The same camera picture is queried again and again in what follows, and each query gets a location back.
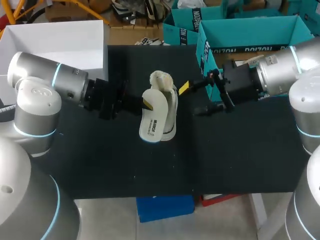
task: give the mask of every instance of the black table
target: black table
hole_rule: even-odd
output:
[[[155,70],[181,86],[201,78],[195,52],[194,46],[109,46],[109,78],[127,75],[136,95],[150,87]],[[140,139],[141,117],[122,112],[105,121],[64,103],[51,150],[35,161],[75,199],[293,191],[308,155],[288,98],[192,116],[207,103],[204,89],[181,97],[176,136],[157,144]]]

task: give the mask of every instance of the white sneaker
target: white sneaker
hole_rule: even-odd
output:
[[[164,94],[157,89],[147,89],[142,94],[153,110],[142,109],[142,119],[139,129],[140,138],[148,143],[158,143],[162,140],[168,115],[168,104]]]
[[[176,135],[177,131],[177,88],[174,85],[174,80],[172,79],[170,74],[163,71],[154,71],[150,75],[150,84],[151,89],[159,90],[166,98],[168,104],[168,113],[166,116],[161,141],[169,141]]]

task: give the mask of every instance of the yellow tag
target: yellow tag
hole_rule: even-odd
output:
[[[143,99],[144,105],[146,105],[149,108],[149,110],[153,111],[154,107],[147,100],[145,100],[144,98],[142,99]]]
[[[184,91],[186,91],[188,88],[189,88],[189,81],[186,81],[186,83],[183,84],[183,86],[180,87],[180,89],[179,89],[179,96],[180,96],[181,94],[183,94]]]

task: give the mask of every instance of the teal cardboard box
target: teal cardboard box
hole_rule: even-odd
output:
[[[227,17],[228,0],[222,0],[220,6],[178,9],[178,0],[172,6],[175,26],[198,32],[201,20],[225,19]]]
[[[300,8],[300,16],[311,33],[320,35],[320,1],[303,0]]]
[[[288,0],[288,3],[289,7],[286,14],[288,16],[299,15],[302,6],[302,0]]]
[[[170,14],[163,22],[163,38],[169,45],[196,45],[198,33],[176,27],[174,18]]]
[[[299,16],[235,18],[202,21],[196,58],[203,76],[218,69],[213,53],[277,51],[313,38]],[[206,87],[210,100],[220,102],[216,86]]]
[[[234,14],[235,19],[248,19],[257,17],[280,17],[282,14],[275,8],[258,9],[254,11],[240,11]]]

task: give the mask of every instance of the red object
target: red object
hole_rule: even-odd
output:
[[[2,17],[0,17],[0,30],[5,29],[5,27],[9,25],[9,20],[7,15],[3,15]]]
[[[232,199],[232,198],[235,198],[238,196],[240,196],[240,194],[227,194],[227,195],[222,194],[220,196],[216,196],[216,197],[213,197],[211,199],[206,199],[206,200],[204,200],[203,196],[201,196],[200,201],[201,201],[202,206],[207,207],[207,206],[217,204],[217,203],[220,203],[225,200]]]

